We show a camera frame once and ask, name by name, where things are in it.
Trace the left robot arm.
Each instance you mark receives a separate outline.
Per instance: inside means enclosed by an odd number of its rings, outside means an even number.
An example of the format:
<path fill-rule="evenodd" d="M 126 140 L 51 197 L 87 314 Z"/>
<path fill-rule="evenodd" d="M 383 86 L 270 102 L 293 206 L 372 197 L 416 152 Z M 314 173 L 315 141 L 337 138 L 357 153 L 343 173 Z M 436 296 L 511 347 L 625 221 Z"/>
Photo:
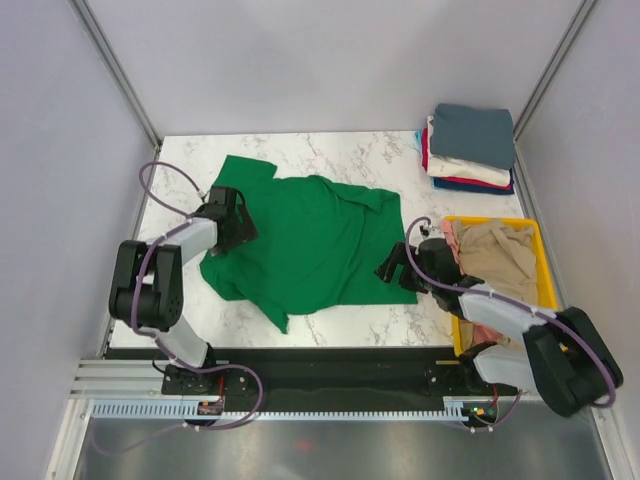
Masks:
<path fill-rule="evenodd" d="M 185 382 L 208 393 L 219 382 L 213 348 L 183 313 L 183 267 L 202 254 L 221 256 L 258 238 L 243 193 L 212 187 L 182 224 L 152 241 L 120 244 L 109 294 L 109 313 L 137 335 L 152 340 Z"/>

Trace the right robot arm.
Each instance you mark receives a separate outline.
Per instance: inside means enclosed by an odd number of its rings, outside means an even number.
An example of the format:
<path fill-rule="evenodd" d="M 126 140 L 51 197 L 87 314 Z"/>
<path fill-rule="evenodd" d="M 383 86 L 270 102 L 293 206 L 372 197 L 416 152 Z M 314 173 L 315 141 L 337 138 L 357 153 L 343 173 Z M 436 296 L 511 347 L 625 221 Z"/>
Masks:
<path fill-rule="evenodd" d="M 465 391 L 481 393 L 491 384 L 527 390 L 562 417 L 614 403 L 624 376 L 584 310 L 554 311 L 498 292 L 462 273 L 441 238 L 417 247 L 396 243 L 375 274 L 385 283 L 429 294 L 442 310 L 513 342 L 508 348 L 485 341 L 466 353 L 468 362 L 457 371 Z"/>

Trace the pink t shirt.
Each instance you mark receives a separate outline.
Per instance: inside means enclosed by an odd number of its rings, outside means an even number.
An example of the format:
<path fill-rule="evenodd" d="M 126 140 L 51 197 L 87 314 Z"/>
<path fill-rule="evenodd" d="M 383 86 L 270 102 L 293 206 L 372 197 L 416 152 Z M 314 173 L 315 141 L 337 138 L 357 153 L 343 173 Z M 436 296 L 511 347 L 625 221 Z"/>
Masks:
<path fill-rule="evenodd" d="M 459 267 L 460 273 L 463 273 L 464 270 L 459 257 L 459 245 L 456 240 L 452 222 L 450 220 L 443 220 L 440 224 L 440 229 L 447 244 L 452 250 L 454 260 Z M 502 335 L 495 330 L 483 325 L 473 324 L 467 320 L 460 320 L 459 328 L 463 351 L 485 342 L 499 343 L 502 338 Z"/>

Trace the green t shirt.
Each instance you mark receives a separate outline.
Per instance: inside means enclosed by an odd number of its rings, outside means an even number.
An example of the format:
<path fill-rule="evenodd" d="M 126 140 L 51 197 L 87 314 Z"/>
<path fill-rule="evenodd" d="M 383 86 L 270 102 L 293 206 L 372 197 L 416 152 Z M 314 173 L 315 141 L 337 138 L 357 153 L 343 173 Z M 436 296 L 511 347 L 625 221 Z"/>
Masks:
<path fill-rule="evenodd" d="M 222 299 L 253 303 L 282 333 L 292 315 L 416 303 L 416 294 L 375 274 L 404 239 L 398 193 L 276 171 L 266 161 L 227 156 L 214 182 L 244 195 L 258 233 L 201 261 L 203 280 Z"/>

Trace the beige t shirt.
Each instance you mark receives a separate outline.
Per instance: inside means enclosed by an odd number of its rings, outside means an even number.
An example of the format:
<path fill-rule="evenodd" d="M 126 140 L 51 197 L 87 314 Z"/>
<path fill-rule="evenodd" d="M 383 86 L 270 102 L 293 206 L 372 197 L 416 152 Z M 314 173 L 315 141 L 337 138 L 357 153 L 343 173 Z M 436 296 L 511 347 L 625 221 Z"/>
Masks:
<path fill-rule="evenodd" d="M 452 222 L 457 261 L 464 274 L 484 280 L 511 298 L 536 304 L 537 260 L 532 250 L 534 229 L 514 228 L 501 219 L 471 225 Z"/>

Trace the yellow plastic bin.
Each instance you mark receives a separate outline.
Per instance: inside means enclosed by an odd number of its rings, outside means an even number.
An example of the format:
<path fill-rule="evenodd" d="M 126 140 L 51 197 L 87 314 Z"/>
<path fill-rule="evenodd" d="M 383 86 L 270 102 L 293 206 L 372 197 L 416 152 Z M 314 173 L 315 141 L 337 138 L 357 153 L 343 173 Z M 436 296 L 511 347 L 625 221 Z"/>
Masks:
<path fill-rule="evenodd" d="M 481 224 L 491 219 L 501 219 L 505 224 L 511 225 L 514 228 L 531 226 L 535 233 L 532 241 L 532 250 L 537 260 L 537 290 L 538 301 L 536 305 L 549 309 L 556 309 L 558 302 L 551 278 L 550 268 L 547 261 L 547 255 L 543 246 L 540 229 L 536 221 L 532 219 L 524 218 L 489 218 L 489 217 L 464 217 L 464 216 L 449 216 L 445 220 L 460 220 L 463 224 Z"/>

